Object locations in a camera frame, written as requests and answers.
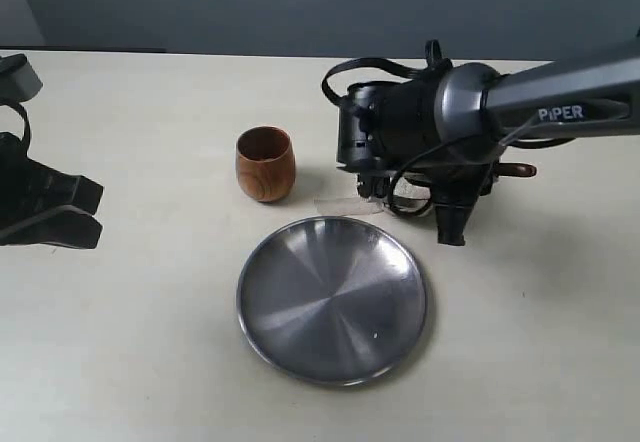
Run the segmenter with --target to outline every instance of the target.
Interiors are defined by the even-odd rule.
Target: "brown wooden cup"
[[[276,127],[256,127],[236,145],[236,177],[252,199],[275,202],[286,197],[296,180],[291,140]]]

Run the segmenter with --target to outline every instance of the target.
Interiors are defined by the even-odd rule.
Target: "gray wall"
[[[2,45],[44,43],[27,0],[0,0],[0,34]]]
[[[29,0],[51,45],[557,59],[630,38],[640,0]]]

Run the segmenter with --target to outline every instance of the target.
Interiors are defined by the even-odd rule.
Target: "white table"
[[[260,240],[355,194],[319,89],[336,60],[28,56],[45,84],[31,156],[103,184],[105,229],[95,251],[0,248],[0,440],[637,439],[640,138],[509,151],[539,175],[501,180],[465,248],[428,221],[363,217],[419,258],[433,325],[380,383],[329,390],[264,364],[234,297]],[[236,137],[262,124],[299,166],[275,206],[235,183]]]

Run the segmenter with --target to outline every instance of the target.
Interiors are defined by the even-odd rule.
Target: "metal plate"
[[[359,220],[314,217],[251,254],[237,308],[251,346],[270,364],[308,381],[354,385],[414,347],[427,296],[415,260],[391,236]]]

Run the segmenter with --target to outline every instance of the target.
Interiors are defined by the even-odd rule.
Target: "plate rim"
[[[367,375],[365,375],[363,377],[359,377],[359,378],[356,378],[356,379],[349,379],[349,380],[343,380],[343,379],[339,379],[339,380],[319,380],[319,379],[314,379],[313,377],[308,377],[306,375],[299,374],[299,373],[294,372],[292,370],[289,370],[289,369],[287,369],[285,367],[282,367],[281,365],[279,365],[275,361],[273,361],[260,348],[260,346],[256,342],[255,338],[251,334],[251,331],[247,327],[247,323],[245,321],[244,314],[243,314],[243,311],[242,311],[242,289],[245,286],[245,278],[246,278],[245,275],[246,275],[247,269],[249,267],[249,264],[254,259],[255,255],[265,245],[267,245],[272,239],[274,239],[275,237],[280,235],[285,230],[288,230],[288,229],[290,229],[292,227],[295,227],[297,225],[302,225],[302,224],[309,223],[309,222],[312,222],[312,221],[322,221],[322,220],[341,220],[341,221],[347,221],[349,223],[355,223],[355,224],[364,225],[364,226],[366,226],[368,228],[371,228],[371,229],[381,233],[385,237],[387,237],[387,239],[390,240],[391,242],[393,242],[393,244],[398,249],[400,249],[400,251],[410,261],[413,269],[418,274],[419,285],[420,285],[420,288],[422,289],[422,293],[423,293],[424,309],[422,311],[422,317],[421,317],[421,320],[420,320],[420,326],[419,326],[419,329],[418,329],[414,339],[412,340],[412,343],[409,344],[409,348],[404,350],[402,353],[399,353],[396,357],[394,357],[393,361],[388,363],[382,369],[379,369],[379,370],[377,370],[377,371],[375,371],[373,373],[367,374]],[[354,219],[352,217],[334,216],[334,215],[329,215],[329,216],[316,215],[316,216],[312,216],[312,217],[306,217],[304,219],[299,219],[299,220],[293,221],[293,222],[291,222],[291,223],[289,223],[287,225],[284,225],[284,226],[280,227],[279,229],[276,229],[275,231],[273,231],[271,234],[269,234],[267,237],[265,237],[258,244],[258,246],[255,249],[253,249],[251,251],[251,254],[249,255],[249,257],[245,261],[244,265],[242,266],[242,271],[240,272],[240,276],[238,277],[238,286],[236,288],[236,314],[237,314],[237,317],[238,317],[238,322],[240,323],[240,329],[242,330],[242,333],[244,334],[245,338],[249,342],[249,345],[251,346],[253,351],[256,354],[258,354],[263,361],[265,361],[267,364],[269,364],[271,367],[277,369],[281,373],[287,374],[287,375],[289,375],[289,376],[291,376],[291,377],[293,377],[295,379],[302,380],[302,381],[305,381],[305,382],[310,382],[310,383],[317,384],[317,385],[338,386],[338,387],[349,387],[349,386],[354,386],[354,385],[360,385],[360,384],[372,381],[374,379],[377,379],[378,377],[381,377],[382,375],[387,374],[389,371],[393,370],[403,360],[405,360],[406,357],[415,349],[418,341],[420,340],[420,338],[422,337],[422,334],[424,333],[424,328],[425,328],[426,321],[427,321],[427,313],[429,312],[429,302],[430,302],[429,301],[429,291],[427,290],[427,287],[426,287],[426,281],[425,281],[425,277],[424,277],[423,271],[422,271],[422,269],[420,267],[420,264],[418,263],[417,259],[411,253],[411,251],[409,251],[404,245],[402,245],[400,243],[400,241],[398,241],[395,237],[393,237],[387,231],[385,231],[384,229],[381,229],[380,227],[378,227],[376,225],[370,224],[369,222],[365,222],[365,221],[360,220],[360,219]]]

